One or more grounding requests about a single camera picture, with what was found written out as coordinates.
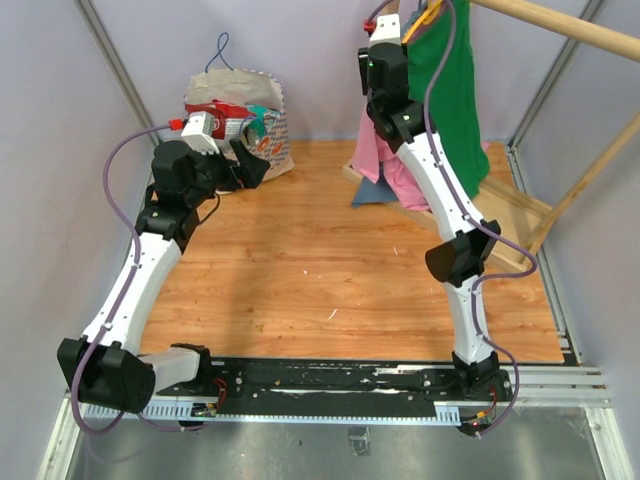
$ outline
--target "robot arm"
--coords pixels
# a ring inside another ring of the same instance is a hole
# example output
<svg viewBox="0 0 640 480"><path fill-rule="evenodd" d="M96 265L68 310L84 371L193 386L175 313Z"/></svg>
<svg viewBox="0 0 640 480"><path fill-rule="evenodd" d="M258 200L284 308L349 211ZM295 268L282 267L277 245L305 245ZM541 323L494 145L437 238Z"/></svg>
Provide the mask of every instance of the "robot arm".
<svg viewBox="0 0 640 480"><path fill-rule="evenodd" d="M466 206L469 216L487 228L500 232L496 221L485 222L451 169L437 131L430 132L440 163L431 151L426 132L423 105L409 99L406 47L400 42L397 14L378 17L369 48L358 52L367 113L376 133L384 139L409 169L424 193L443 244L426 254L431 274L443 283L455 330L453 361L466 391L486 388L499 371L496 352L482 340L472 318L471 287L482 275L484 262L495 240L477 230L460 211L455 195ZM450 187L442 173L451 179ZM476 292L477 320L488 337L482 292Z"/></svg>
<svg viewBox="0 0 640 480"><path fill-rule="evenodd" d="M236 139L230 144L238 162L220 153L211 133L208 113L194 113L182 131L182 141L160 144L151 163L155 183L136 221L140 261L134 244L107 300L82 337L65 339L58 361L69 387L80 360L101 328L107 332L82 372L79 400L130 413L139 413L151 396L181 383L194 393L211 383L211 359L202 346L175 344L162 353L138 357L144 326L160 288L180 260L199 218L197 208L216 190L255 188L269 163L250 154ZM111 322L109 312L121 295L132 268L137 268Z"/></svg>

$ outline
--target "pink cloth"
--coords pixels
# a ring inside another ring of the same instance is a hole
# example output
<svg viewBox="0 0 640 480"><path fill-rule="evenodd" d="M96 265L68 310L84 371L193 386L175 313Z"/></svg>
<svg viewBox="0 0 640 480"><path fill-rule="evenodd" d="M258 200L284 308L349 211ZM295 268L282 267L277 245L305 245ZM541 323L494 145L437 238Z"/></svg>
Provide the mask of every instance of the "pink cloth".
<svg viewBox="0 0 640 480"><path fill-rule="evenodd" d="M482 142L482 148L485 151L488 146L488 142ZM380 177L380 167L378 166L380 162L382 162L385 180L404 208L407 210L430 210L429 204L413 175L391 151L387 142L376 134L373 122L365 109L360 118L358 142L351 164L362 175L373 183L377 183Z"/></svg>

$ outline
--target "red object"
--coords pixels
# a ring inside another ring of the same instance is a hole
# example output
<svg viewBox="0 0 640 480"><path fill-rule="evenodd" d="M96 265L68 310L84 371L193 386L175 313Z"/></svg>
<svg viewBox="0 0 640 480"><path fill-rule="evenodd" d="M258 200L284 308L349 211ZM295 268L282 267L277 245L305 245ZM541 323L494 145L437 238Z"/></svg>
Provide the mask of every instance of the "red object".
<svg viewBox="0 0 640 480"><path fill-rule="evenodd" d="M368 20L365 20L364 22L362 22L362 28L365 32L371 35L376 29L376 21L373 20L370 22Z"/></svg>
<svg viewBox="0 0 640 480"><path fill-rule="evenodd" d="M220 389L218 391L218 410L227 399L227 382L225 382L222 378L215 378L213 383L218 386Z"/></svg>
<svg viewBox="0 0 640 480"><path fill-rule="evenodd" d="M207 112L213 115L216 121L214 122L211 136L218 140L224 139L226 135L227 118L246 118L252 115L245 107L215 99L209 103L200 103L197 105L187 103L184 108L187 113Z"/></svg>
<svg viewBox="0 0 640 480"><path fill-rule="evenodd" d="M169 120L169 128L171 130L182 130L184 128L184 122L181 118L173 118Z"/></svg>

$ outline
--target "wooden dowel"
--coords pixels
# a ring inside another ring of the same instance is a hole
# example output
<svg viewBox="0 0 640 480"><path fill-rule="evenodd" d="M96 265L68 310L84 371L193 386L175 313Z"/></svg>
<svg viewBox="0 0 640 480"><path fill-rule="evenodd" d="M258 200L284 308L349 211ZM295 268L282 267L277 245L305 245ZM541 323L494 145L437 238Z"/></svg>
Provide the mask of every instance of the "wooden dowel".
<svg viewBox="0 0 640 480"><path fill-rule="evenodd" d="M391 13L398 13L398 8L400 7L400 0L394 0L389 5L384 7L380 12L380 15L389 15Z"/></svg>
<svg viewBox="0 0 640 480"><path fill-rule="evenodd" d="M525 0L469 0L469 2L640 62L640 39L631 35Z"/></svg>
<svg viewBox="0 0 640 480"><path fill-rule="evenodd" d="M540 249L542 242L544 241L547 233L551 230L554 222L569 208L569 205L587 188L587 186L595 180L598 174L607 166L607 164L615 158L615 156L625 147L627 143L640 132L640 112L635 116L633 120L624 128L618 137L607 147L600 157L593 162L589 169L585 172L580 180L569 190L569 193L556 205L553 210L549 212L538 227L533 231L529 237L528 249L535 253Z"/></svg>

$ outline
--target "patterned bag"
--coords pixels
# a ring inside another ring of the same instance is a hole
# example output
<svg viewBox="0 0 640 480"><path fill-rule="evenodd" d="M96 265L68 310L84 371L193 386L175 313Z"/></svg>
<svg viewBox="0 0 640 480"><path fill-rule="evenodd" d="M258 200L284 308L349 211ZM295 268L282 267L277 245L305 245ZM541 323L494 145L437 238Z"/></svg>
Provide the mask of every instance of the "patterned bag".
<svg viewBox="0 0 640 480"><path fill-rule="evenodd" d="M282 86L275 78L264 72L238 68L210 69L191 77L185 94L185 106L209 104L213 100L242 107L257 105L270 109L270 121L266 118L261 120L262 128L257 133L252 132L253 135L242 136L243 141L249 152L270 163L264 180L275 178L293 168ZM239 130L244 126L244 122L241 122ZM228 143L221 142L219 147L225 157L236 160Z"/></svg>

